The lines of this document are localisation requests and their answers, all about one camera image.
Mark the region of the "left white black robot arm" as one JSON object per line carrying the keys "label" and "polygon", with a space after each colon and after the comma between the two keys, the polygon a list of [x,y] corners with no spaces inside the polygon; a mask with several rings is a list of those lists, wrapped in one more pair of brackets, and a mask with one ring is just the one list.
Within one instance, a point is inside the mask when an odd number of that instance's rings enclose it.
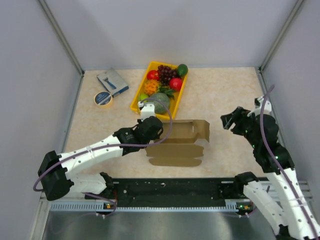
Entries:
{"label": "left white black robot arm", "polygon": [[79,150],[60,154],[48,152],[38,169],[42,192],[48,201],[61,199],[69,193],[90,193],[109,198],[114,187],[107,173],[80,175],[80,172],[106,160],[145,149],[158,140],[163,131],[163,123],[151,116]]}

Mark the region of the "brown cardboard box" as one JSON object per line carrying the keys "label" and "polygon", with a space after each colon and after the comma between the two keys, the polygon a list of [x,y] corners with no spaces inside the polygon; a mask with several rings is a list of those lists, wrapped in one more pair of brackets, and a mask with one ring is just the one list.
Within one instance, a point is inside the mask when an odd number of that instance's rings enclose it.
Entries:
{"label": "brown cardboard box", "polygon": [[210,123],[203,119],[174,120],[168,138],[145,149],[153,166],[197,167],[202,163],[204,147],[197,140],[210,141]]}

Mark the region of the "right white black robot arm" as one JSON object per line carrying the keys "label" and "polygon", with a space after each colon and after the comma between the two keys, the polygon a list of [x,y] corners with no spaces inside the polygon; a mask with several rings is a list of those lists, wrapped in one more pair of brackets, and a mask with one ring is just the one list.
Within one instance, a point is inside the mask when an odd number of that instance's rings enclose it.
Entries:
{"label": "right white black robot arm", "polygon": [[255,161],[276,191],[279,202],[271,198],[252,172],[234,177],[234,194],[253,202],[270,224],[276,239],[318,240],[320,225],[300,188],[292,158],[278,141],[279,127],[275,119],[242,107],[220,119],[225,130],[243,136],[252,146]]}

